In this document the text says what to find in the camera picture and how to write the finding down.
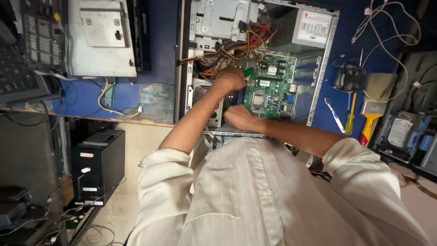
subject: tiled floor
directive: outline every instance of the tiled floor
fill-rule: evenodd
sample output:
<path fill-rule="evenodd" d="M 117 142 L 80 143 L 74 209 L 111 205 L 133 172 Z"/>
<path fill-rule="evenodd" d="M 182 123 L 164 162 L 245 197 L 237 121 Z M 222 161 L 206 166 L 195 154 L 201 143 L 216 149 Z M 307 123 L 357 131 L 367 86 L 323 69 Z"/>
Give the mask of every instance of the tiled floor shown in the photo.
<path fill-rule="evenodd" d="M 118 125 L 118 129 L 126 131 L 126 182 L 120 185 L 114 192 L 93 224 L 113 229 L 115 231 L 115 242 L 124 242 L 134 227 L 135 218 L 138 213 L 137 184 L 138 176 L 141 172 L 141 169 L 137 167 L 138 160 L 156 150 L 161 141 L 171 131 L 171 128 L 123 123 Z M 413 176 L 411 173 L 408 173 L 408 170 L 397 165 L 392 165 L 391 168 L 396 174 L 404 173 Z M 437 185 L 435 183 L 425 179 L 421 179 L 421 183 L 432 192 L 437 193 Z M 435 223 L 437 214 L 434 212 L 437 200 L 425 195 L 414 186 L 402 188 L 401 193 L 401 198 L 411 215 L 423 227 L 431 240 L 437 242 L 437 225 Z M 103 238 L 100 240 L 101 236 L 97 231 L 89 230 L 80 245 L 96 246 L 110 243 L 112 234 L 105 229 L 101 229 L 101 233 Z M 99 243 L 92 244 L 87 242 L 87 238 L 90 242 L 100 241 Z"/>
<path fill-rule="evenodd" d="M 105 207 L 100 211 L 93 224 L 109 227 L 115 232 L 115 242 L 124 242 L 134 227 L 138 213 L 138 176 L 141 169 L 137 167 L 138 160 L 156 150 L 161 141 L 171 131 L 168 127 L 153 127 L 136 124 L 119 124 L 120 130 L 126 131 L 126 182 L 118 187 Z M 106 245 L 111 242 L 112 234 L 101 230 L 103 238 L 97 244 L 100 235 L 95 230 L 89 230 L 82 239 L 82 246 Z"/>

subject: black computer tower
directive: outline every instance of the black computer tower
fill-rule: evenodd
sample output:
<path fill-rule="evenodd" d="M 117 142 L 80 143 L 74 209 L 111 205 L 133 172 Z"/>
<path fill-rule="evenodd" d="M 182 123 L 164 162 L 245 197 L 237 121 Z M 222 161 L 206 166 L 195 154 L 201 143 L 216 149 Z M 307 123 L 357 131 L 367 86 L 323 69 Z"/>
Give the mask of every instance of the black computer tower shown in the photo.
<path fill-rule="evenodd" d="M 104 206 L 125 176 L 125 132 L 97 132 L 71 155 L 75 204 Z"/>

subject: power supply label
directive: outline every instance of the power supply label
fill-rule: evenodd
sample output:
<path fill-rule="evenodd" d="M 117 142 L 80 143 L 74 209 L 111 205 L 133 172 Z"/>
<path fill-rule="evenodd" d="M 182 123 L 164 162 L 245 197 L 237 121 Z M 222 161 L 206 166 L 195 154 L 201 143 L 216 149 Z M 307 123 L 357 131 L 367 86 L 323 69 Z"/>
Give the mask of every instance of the power supply label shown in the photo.
<path fill-rule="evenodd" d="M 326 44 L 332 16 L 303 11 L 298 39 Z"/>

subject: blue work table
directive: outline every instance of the blue work table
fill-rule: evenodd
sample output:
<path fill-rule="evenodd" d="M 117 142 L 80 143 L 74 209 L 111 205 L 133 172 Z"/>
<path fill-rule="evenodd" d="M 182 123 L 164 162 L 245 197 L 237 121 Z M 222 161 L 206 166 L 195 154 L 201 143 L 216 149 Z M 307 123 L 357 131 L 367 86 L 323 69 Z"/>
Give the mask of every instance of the blue work table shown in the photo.
<path fill-rule="evenodd" d="M 161 1 L 150 1 L 152 71 L 139 75 L 137 83 L 134 85 L 130 84 L 127 78 L 117 78 L 114 90 L 115 99 L 112 109 L 121 111 L 126 108 L 133 108 L 123 111 L 125 114 L 131 114 L 136 112 L 135 107 L 140 103 L 143 107 L 143 113 L 133 118 L 127 118 L 102 110 L 89 118 L 161 126 L 173 124 L 173 113 L 175 110 L 174 66 L 178 14 L 177 0 L 167 1 L 169 4 L 162 4 Z M 325 97 L 331 99 L 333 109 L 336 111 L 343 126 L 345 126 L 349 113 L 347 110 L 347 94 L 337 92 L 331 88 L 337 71 L 337 68 L 331 64 L 340 54 L 345 55 L 344 59 L 359 58 L 361 48 L 364 48 L 364 57 L 366 57 L 379 42 L 370 26 L 355 44 L 352 45 L 350 42 L 357 27 L 364 19 L 364 9 L 368 7 L 370 0 L 329 0 L 325 2 L 337 6 L 340 10 L 340 18 L 312 126 L 341 133 L 334 117 L 324 102 Z M 396 19 L 396 14 L 401 14 L 400 7 L 393 8 L 393 12 L 392 14 L 395 17 L 397 26 L 405 26 L 407 29 L 399 31 L 407 32 L 410 24 L 404 23 L 404 25 L 401 25 L 402 23 L 399 22 L 399 18 Z M 381 39 L 384 40 L 395 34 L 387 16 L 381 15 L 375 17 L 374 23 L 381 35 Z M 397 45 L 397 39 L 385 43 L 386 48 L 392 53 L 395 53 L 394 48 Z M 338 64 L 342 61 L 343 59 L 339 59 L 336 63 Z M 378 47 L 369 57 L 364 67 L 369 73 L 393 73 L 396 68 L 396 62 L 381 47 Z M 103 79 L 94 80 L 104 87 Z M 97 98 L 101 94 L 101 89 L 95 84 L 85 80 L 73 82 L 62 80 L 61 83 L 65 89 L 65 97 L 62 99 L 63 104 L 60 105 L 57 99 L 53 100 L 51 105 L 49 105 L 51 112 L 65 116 L 87 116 L 99 108 Z M 365 123 L 365 117 L 360 114 L 363 98 L 363 92 L 359 92 L 355 104 L 354 127 L 351 135 L 354 138 L 359 137 Z"/>

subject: person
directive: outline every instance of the person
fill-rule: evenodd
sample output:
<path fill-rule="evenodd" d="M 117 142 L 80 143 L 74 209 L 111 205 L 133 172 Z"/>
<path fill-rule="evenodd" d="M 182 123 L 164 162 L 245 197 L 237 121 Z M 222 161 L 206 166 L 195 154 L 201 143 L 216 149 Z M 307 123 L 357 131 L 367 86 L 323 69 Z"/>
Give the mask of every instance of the person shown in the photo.
<path fill-rule="evenodd" d="M 220 71 L 158 150 L 140 160 L 129 246 L 431 245 L 400 200 L 397 177 L 353 138 L 231 106 L 228 123 L 271 139 L 230 138 L 200 158 L 196 147 L 189 166 L 213 110 L 245 86 L 241 69 Z M 332 182 L 312 176 L 281 141 L 323 158 Z"/>

